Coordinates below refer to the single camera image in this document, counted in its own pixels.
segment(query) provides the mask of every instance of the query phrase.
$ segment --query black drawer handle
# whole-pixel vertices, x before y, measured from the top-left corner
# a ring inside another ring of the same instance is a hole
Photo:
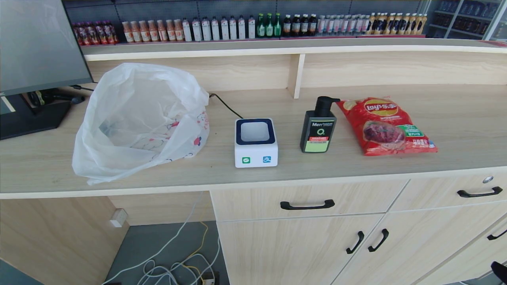
[[[496,187],[493,187],[493,192],[491,193],[484,193],[484,194],[469,194],[467,191],[465,190],[459,190],[458,191],[458,195],[463,197],[463,198],[474,198],[474,197],[484,197],[484,196],[491,196],[491,195],[498,195],[500,194],[500,192],[503,191],[502,188],[496,186]]]
[[[361,244],[361,242],[365,238],[365,234],[363,234],[362,231],[358,231],[357,235],[359,236],[359,240],[357,241],[357,243],[355,244],[355,246],[354,246],[354,248],[352,250],[350,249],[350,247],[347,248],[347,254],[348,255],[354,253],[354,251],[357,249],[357,247]]]
[[[372,252],[376,251],[377,249],[379,249],[379,247],[380,247],[380,246],[381,246],[381,245],[385,242],[385,240],[386,240],[386,239],[387,239],[387,237],[389,236],[389,232],[387,231],[387,229],[383,229],[383,230],[382,230],[382,234],[383,234],[384,236],[382,237],[382,240],[380,241],[380,243],[378,244],[378,246],[377,246],[377,247],[369,246],[369,247],[368,247],[368,251],[369,251],[369,252],[371,252],[371,253],[372,253]]]
[[[499,234],[497,236],[494,236],[494,235],[490,234],[487,237],[488,237],[489,240],[494,240],[494,239],[497,239],[497,238],[503,236],[505,233],[507,233],[507,230],[504,230],[503,233],[501,233],[501,234]]]
[[[322,206],[314,206],[314,207],[292,207],[291,204],[287,201],[280,202],[280,207],[284,210],[327,209],[327,208],[331,208],[334,205],[335,205],[335,202],[332,199],[324,201],[324,205],[322,205]]]

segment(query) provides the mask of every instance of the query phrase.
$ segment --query chip bag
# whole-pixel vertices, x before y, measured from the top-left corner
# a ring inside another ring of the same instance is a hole
[[[396,103],[368,97],[337,103],[367,156],[438,151]]]

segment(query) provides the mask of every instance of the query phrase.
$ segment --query white plastic bag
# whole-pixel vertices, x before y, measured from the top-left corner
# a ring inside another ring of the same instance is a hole
[[[123,63],[105,73],[76,135],[72,167],[88,184],[196,155],[206,143],[208,93],[167,66]]]

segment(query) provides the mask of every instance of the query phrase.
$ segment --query black pump bottle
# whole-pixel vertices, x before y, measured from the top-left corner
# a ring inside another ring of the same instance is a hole
[[[331,105],[339,101],[339,99],[319,96],[315,110],[306,111],[300,142],[302,152],[325,153],[328,151],[336,123],[336,117],[331,113]]]

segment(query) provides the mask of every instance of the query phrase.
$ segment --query floor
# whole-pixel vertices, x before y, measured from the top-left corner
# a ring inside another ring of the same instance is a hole
[[[209,262],[212,262],[218,248],[218,232],[214,221],[205,222],[205,224],[209,227],[209,230],[206,234],[204,245],[199,252],[202,253]],[[165,224],[130,227],[107,278],[113,277],[124,268],[139,264],[156,253],[168,240],[176,235],[180,226],[181,224]],[[199,248],[205,229],[206,228],[200,223],[187,223],[179,233],[179,236],[176,237],[160,255],[154,258],[156,264],[170,267],[174,262],[185,259],[189,254]],[[207,266],[200,258],[191,259],[186,265],[195,266],[199,268],[199,270]],[[220,273],[220,285],[229,285],[222,251],[219,252],[216,262],[213,265],[213,270]],[[142,276],[143,267],[141,265],[121,273],[111,281],[111,283],[121,282],[122,285],[137,285]],[[182,268],[177,268],[174,271],[174,276],[178,284],[190,285],[193,280],[195,280],[186,269]],[[168,278],[167,276],[164,277],[159,284],[169,284]],[[151,280],[148,280],[144,285],[153,285],[156,281],[156,278],[151,278]],[[468,280],[464,281],[464,283],[468,285],[500,285],[501,282],[494,274],[490,274],[481,280]],[[42,284],[0,260],[0,285]]]

